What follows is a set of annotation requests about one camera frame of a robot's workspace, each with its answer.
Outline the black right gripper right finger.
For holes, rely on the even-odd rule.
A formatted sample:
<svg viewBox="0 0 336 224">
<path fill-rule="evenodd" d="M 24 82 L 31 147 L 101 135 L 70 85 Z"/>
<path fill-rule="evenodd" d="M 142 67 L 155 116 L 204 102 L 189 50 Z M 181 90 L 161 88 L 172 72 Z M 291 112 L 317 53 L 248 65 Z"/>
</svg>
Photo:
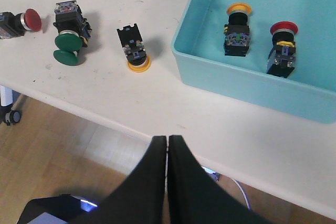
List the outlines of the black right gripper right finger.
<svg viewBox="0 0 336 224">
<path fill-rule="evenodd" d="M 180 135 L 169 137 L 167 194 L 171 223 L 268 223 L 223 190 Z"/>
</svg>

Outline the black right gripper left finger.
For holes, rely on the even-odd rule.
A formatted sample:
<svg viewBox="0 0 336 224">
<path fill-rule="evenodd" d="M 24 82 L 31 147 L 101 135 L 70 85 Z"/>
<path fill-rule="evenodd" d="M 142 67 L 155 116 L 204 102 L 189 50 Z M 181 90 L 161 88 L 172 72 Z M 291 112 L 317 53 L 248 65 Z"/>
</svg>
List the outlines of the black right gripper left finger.
<svg viewBox="0 0 336 224">
<path fill-rule="evenodd" d="M 166 136 L 155 136 L 130 175 L 97 208 L 71 223 L 162 223 Z"/>
</svg>

